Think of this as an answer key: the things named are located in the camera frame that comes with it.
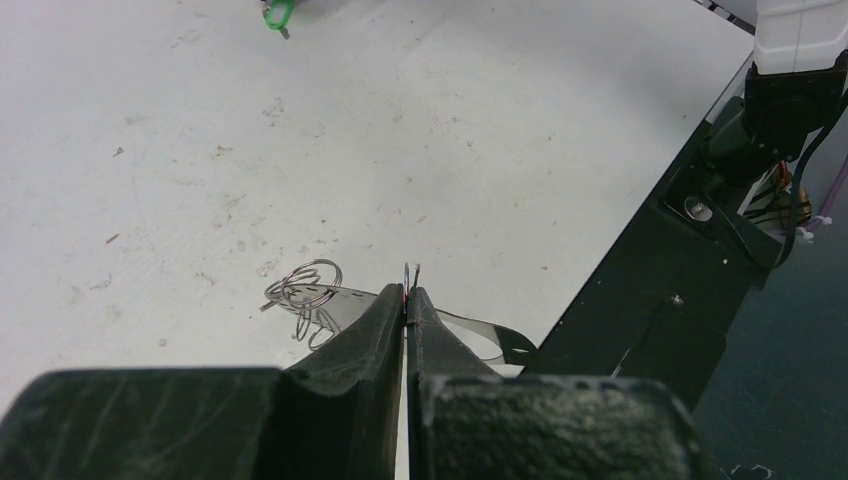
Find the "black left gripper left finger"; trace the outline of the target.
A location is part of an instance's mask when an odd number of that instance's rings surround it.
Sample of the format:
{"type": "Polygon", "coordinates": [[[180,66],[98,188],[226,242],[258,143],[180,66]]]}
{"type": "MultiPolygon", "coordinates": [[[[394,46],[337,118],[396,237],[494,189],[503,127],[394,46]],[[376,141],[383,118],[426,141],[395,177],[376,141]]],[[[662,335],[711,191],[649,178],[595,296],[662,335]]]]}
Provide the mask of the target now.
{"type": "Polygon", "coordinates": [[[5,479],[390,479],[404,291],[287,369],[64,370],[1,422],[5,479]]]}

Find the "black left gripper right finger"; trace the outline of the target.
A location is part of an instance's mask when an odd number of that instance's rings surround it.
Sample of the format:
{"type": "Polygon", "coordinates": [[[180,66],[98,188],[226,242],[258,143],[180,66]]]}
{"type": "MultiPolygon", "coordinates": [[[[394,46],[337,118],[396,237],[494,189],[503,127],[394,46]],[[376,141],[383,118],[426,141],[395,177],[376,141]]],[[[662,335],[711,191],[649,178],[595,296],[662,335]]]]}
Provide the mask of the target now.
{"type": "Polygon", "coordinates": [[[409,474],[414,479],[703,479],[695,424],[659,382],[508,378],[410,290],[409,474]]]}

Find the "green key tag with key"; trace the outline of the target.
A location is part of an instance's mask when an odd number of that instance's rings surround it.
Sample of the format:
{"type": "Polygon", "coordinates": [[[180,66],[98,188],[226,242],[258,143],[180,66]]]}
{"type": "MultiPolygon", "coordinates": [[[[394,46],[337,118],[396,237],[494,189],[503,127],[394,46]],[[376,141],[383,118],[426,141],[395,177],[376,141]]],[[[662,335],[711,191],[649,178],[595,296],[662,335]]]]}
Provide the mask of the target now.
{"type": "Polygon", "coordinates": [[[290,34],[287,25],[296,6],[296,0],[264,0],[262,17],[266,27],[288,40],[290,34]]]}

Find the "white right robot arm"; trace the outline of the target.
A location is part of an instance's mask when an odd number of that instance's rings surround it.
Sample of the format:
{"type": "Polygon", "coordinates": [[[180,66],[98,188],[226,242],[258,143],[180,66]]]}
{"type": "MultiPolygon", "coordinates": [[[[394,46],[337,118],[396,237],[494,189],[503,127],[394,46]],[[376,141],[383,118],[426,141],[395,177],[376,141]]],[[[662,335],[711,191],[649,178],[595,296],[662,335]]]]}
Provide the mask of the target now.
{"type": "Polygon", "coordinates": [[[733,186],[800,158],[807,136],[832,125],[847,80],[847,4],[759,1],[743,108],[702,149],[733,186]]]}

